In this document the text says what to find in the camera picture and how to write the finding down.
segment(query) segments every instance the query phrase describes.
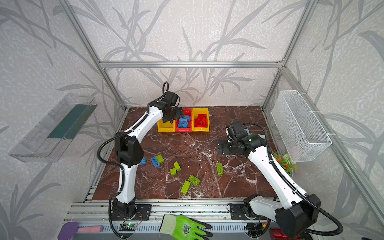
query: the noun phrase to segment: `teal basket liner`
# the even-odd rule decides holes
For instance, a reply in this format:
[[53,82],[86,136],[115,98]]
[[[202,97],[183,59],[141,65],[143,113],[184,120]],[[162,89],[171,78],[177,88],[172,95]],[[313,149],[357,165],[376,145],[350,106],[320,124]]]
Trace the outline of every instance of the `teal basket liner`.
[[97,105],[77,104],[49,134],[48,138],[74,139]]

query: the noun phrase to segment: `yellow storage bin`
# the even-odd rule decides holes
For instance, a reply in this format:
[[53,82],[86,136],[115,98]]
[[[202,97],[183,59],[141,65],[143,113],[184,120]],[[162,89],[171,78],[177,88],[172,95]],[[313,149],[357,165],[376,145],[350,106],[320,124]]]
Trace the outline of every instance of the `yellow storage bin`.
[[209,132],[209,112],[208,108],[193,108],[192,109],[192,118],[195,120],[199,114],[207,115],[207,127],[195,127],[194,121],[192,125],[192,132]]
[[162,119],[160,119],[157,122],[157,130],[159,132],[175,132],[175,121],[163,122]]

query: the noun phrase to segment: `work glove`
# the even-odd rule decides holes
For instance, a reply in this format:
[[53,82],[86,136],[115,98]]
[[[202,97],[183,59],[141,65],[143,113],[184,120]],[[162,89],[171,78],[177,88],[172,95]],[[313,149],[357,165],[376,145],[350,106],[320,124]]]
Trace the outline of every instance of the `work glove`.
[[212,226],[206,223],[187,218],[183,215],[166,214],[160,226],[160,233],[169,234],[176,240],[209,240],[212,233],[203,231],[197,227],[211,229]]

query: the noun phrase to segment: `metal mesh basket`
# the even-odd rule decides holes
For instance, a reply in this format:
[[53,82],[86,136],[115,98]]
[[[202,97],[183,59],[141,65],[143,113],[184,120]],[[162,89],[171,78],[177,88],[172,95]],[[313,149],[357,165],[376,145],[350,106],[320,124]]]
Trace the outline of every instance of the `metal mesh basket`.
[[331,139],[298,91],[280,91],[272,117],[293,162],[312,161]]

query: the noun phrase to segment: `wallpaper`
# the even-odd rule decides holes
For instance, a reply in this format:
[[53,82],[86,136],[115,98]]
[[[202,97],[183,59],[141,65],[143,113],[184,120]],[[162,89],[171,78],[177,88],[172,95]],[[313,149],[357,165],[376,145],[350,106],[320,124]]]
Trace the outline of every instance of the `wallpaper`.
[[[94,152],[123,114],[69,21],[48,0],[0,1],[0,239],[53,239],[82,201]],[[9,151],[67,94],[98,105],[56,163],[21,162]]]
[[179,95],[180,106],[259,106],[264,102],[276,72],[275,68],[108,70],[127,106],[147,106],[161,96],[164,81],[170,83],[170,91]]
[[289,63],[382,197],[383,24],[384,1],[318,5]]
[[103,61],[278,61],[307,0],[70,2]]
[[[265,115],[278,150],[285,154],[287,151],[284,142],[271,115],[278,94],[282,90],[293,90],[283,76],[265,108]],[[313,161],[299,162],[297,165],[298,169],[294,172],[293,179],[309,194],[315,193],[321,200],[321,207],[343,224],[342,234],[324,239],[360,240],[361,237],[384,239],[384,230],[379,221],[331,148],[327,148]],[[317,226],[320,231],[336,229],[336,225],[322,214],[319,214]]]

